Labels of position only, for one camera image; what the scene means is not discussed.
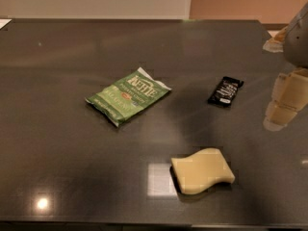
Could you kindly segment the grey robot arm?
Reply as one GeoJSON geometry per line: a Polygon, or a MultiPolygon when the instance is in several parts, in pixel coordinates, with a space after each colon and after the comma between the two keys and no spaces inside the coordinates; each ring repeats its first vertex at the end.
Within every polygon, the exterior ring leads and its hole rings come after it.
{"type": "Polygon", "coordinates": [[[286,27],[266,41],[263,49],[282,53],[295,67],[291,73],[280,73],[273,86],[263,124],[267,130],[276,132],[308,104],[308,3],[286,27]]]}

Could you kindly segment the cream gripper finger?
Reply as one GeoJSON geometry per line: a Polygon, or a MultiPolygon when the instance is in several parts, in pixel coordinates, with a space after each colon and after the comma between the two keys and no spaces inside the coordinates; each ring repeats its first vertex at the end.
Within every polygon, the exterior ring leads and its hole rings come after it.
{"type": "Polygon", "coordinates": [[[297,67],[280,73],[274,83],[264,127],[272,132],[285,128],[308,104],[308,69],[297,67]]]}
{"type": "Polygon", "coordinates": [[[284,27],[265,42],[263,49],[271,53],[282,53],[286,34],[287,28],[284,27]]]}

